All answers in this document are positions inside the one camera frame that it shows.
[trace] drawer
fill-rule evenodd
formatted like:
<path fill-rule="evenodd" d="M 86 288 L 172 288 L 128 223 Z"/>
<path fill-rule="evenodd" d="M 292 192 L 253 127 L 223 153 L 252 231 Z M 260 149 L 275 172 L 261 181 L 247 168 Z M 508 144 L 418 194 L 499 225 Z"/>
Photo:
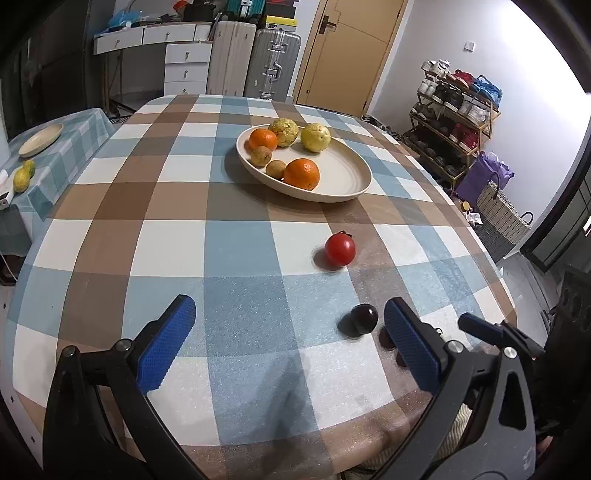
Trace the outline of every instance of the drawer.
<path fill-rule="evenodd" d="M 211 54 L 211 43 L 179 43 L 166 45 L 166 57 L 164 63 L 208 63 Z"/>
<path fill-rule="evenodd" d="M 193 41 L 195 25 L 158 25 L 146 27 L 144 45 L 148 43 L 166 43 L 174 41 Z"/>
<path fill-rule="evenodd" d="M 95 55 L 121 48 L 137 47 L 142 44 L 145 27 L 129 28 L 118 32 L 106 33 L 95 38 Z"/>
<path fill-rule="evenodd" d="M 207 81 L 204 82 L 164 82 L 165 95 L 178 95 L 180 93 L 191 93 L 198 95 L 205 93 Z"/>
<path fill-rule="evenodd" d="M 164 67 L 165 82 L 207 80 L 209 63 L 168 63 Z"/>

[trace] white suitcase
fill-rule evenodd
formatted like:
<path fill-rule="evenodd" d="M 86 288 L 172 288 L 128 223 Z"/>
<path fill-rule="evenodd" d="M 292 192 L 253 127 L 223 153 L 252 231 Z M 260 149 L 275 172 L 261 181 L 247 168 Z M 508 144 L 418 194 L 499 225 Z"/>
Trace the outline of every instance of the white suitcase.
<path fill-rule="evenodd" d="M 242 96 L 256 25 L 219 22 L 213 36 L 206 93 Z"/>

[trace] silver suitcase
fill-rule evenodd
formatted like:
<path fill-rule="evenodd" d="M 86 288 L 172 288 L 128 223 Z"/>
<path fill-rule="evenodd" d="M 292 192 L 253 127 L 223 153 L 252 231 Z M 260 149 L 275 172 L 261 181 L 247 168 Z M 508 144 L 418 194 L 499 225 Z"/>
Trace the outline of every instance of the silver suitcase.
<path fill-rule="evenodd" d="M 285 102 L 300 52 L 301 38 L 263 28 L 256 32 L 244 96 Z"/>

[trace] checkered tablecloth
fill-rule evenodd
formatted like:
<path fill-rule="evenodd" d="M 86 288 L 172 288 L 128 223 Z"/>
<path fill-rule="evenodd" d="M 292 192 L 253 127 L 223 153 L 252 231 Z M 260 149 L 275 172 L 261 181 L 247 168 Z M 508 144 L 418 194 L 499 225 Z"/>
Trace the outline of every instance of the checkered tablecloth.
<path fill-rule="evenodd" d="M 236 138 L 277 117 L 328 125 L 370 165 L 369 190 L 318 204 L 258 183 Z M 153 100 L 49 217 L 18 280 L 2 362 L 31 418 L 42 428 L 64 346 L 108 349 L 187 294 L 195 327 L 148 397 L 211 478 L 322 478 L 407 435 L 429 397 L 380 346 L 380 325 L 357 339 L 339 331 L 354 305 L 382 310 L 401 296 L 467 346 L 476 341 L 458 331 L 459 314 L 515 321 L 478 237 L 409 152 L 371 125 L 310 107 Z M 357 257 L 326 271 L 315 259 L 340 230 Z"/>
<path fill-rule="evenodd" d="M 0 210 L 0 252 L 5 255 L 27 254 L 57 199 L 115 131 L 99 108 L 62 116 L 13 138 L 8 144 L 10 158 L 0 168 L 9 176 L 20 168 L 25 159 L 18 150 L 23 143 L 52 124 L 63 124 L 64 129 L 55 143 L 32 157 L 36 171 L 29 188 L 16 194 L 9 208 Z"/>

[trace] table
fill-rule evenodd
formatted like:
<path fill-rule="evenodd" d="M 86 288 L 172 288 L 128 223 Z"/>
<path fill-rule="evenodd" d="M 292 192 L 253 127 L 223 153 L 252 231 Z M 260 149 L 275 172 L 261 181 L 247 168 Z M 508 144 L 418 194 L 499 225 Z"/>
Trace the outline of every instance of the table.
<path fill-rule="evenodd" d="M 318 204 L 258 183 L 239 163 L 236 138 L 277 117 L 328 125 L 370 165 L 369 190 Z M 477 341 L 458 331 L 458 314 L 516 320 L 478 237 L 406 148 L 305 106 L 153 100 L 103 146 L 46 227 L 9 307 L 2 361 L 31 420 L 42 428 L 66 345 L 92 351 L 134 338 L 188 294 L 195 327 L 148 397 L 216 479 L 323 478 L 407 435 L 429 396 L 380 346 L 380 325 L 357 339 L 340 333 L 354 305 L 382 310 L 402 296 L 470 348 Z M 357 257 L 324 270 L 319 251 L 340 230 L 353 235 Z M 137 450 L 120 418 L 118 427 Z"/>
<path fill-rule="evenodd" d="M 57 199 L 115 130 L 99 108 L 71 113 L 13 138 L 8 145 L 10 158 L 0 168 L 9 176 L 20 168 L 23 159 L 18 150 L 23 143 L 52 124 L 63 124 L 64 129 L 55 143 L 32 157 L 36 169 L 29 188 L 16 194 L 7 209 L 0 210 L 0 251 L 4 255 L 27 254 Z"/>

